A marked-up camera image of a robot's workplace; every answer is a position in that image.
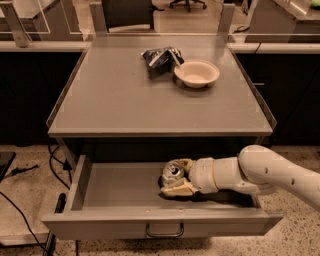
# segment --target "crumpled chip bag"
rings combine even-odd
[[[176,62],[173,55],[180,64],[184,62],[180,50],[171,46],[145,51],[142,57],[146,60],[149,78],[155,79],[170,72]]]

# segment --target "desk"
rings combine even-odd
[[[165,46],[215,63],[214,87],[186,91],[169,73],[150,80],[141,53]],[[281,219],[255,196],[219,192],[197,203],[159,196],[158,160],[223,152],[229,137],[272,132],[220,37],[98,37],[51,118],[49,135],[75,169],[64,213],[43,218],[60,239],[262,235]]]
[[[150,80],[141,53],[165,46],[179,48],[185,59],[216,64],[220,77],[214,87],[183,90],[170,73]],[[58,139],[260,137],[271,133],[231,52],[220,37],[212,35],[96,38],[49,128],[49,135]]]

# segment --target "black chair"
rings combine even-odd
[[[203,1],[200,1],[200,0],[174,0],[173,2],[170,3],[170,8],[173,8],[173,5],[176,4],[176,3],[186,2],[186,7],[188,8],[188,12],[190,12],[191,11],[190,1],[192,1],[194,3],[201,3],[202,4],[202,8],[203,9],[207,9],[206,3],[203,2]]]
[[[154,30],[153,12],[163,11],[152,0],[102,0],[107,31],[110,28],[149,24]]]

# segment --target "open drawer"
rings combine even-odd
[[[233,191],[181,200],[161,196],[163,163],[91,163],[81,155],[63,213],[43,222],[59,239],[264,235],[282,214]]]

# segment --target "white bowl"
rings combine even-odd
[[[175,75],[187,86],[202,88],[216,81],[220,75],[219,69],[204,60],[186,60],[182,65],[174,68]]]

